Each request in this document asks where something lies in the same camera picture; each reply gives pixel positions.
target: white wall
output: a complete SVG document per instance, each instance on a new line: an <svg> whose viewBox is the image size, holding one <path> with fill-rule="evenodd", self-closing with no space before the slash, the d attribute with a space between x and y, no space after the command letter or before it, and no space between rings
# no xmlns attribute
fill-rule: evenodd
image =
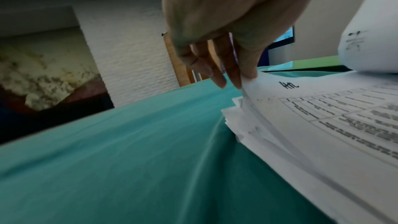
<svg viewBox="0 0 398 224"><path fill-rule="evenodd" d="M0 18L59 6L73 8L115 107L179 87L161 36L161 0L0 0Z"/></svg>
<svg viewBox="0 0 398 224"><path fill-rule="evenodd" d="M270 50L270 64L337 55L341 33L362 1L312 0L295 24L296 42Z"/></svg>

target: computer monitor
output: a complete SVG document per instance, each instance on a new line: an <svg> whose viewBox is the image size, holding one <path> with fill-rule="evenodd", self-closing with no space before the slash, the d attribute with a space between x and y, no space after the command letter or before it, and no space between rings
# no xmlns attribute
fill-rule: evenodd
<svg viewBox="0 0 398 224"><path fill-rule="evenodd" d="M267 47L268 50L284 46L294 42L294 27L287 30L282 36L280 36L274 43Z"/></svg>

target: teal fabric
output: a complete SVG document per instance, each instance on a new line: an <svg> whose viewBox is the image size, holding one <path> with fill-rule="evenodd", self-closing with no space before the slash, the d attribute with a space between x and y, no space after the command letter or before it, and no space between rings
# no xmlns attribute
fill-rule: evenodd
<svg viewBox="0 0 398 224"><path fill-rule="evenodd" d="M240 95L205 80L2 146L0 223L332 223L235 140Z"/></svg>

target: table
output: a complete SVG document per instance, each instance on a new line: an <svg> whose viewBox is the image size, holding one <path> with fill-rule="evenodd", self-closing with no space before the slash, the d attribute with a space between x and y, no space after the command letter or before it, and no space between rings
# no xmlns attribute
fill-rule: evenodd
<svg viewBox="0 0 398 224"><path fill-rule="evenodd" d="M1 223L333 223L235 140L240 95L204 80L3 145Z"/></svg>

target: stack of papers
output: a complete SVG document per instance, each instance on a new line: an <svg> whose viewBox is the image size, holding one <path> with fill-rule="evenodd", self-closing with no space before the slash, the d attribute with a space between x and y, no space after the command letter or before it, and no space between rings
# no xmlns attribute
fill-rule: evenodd
<svg viewBox="0 0 398 224"><path fill-rule="evenodd" d="M398 223L398 76L259 72L222 110L237 140L338 223Z"/></svg>

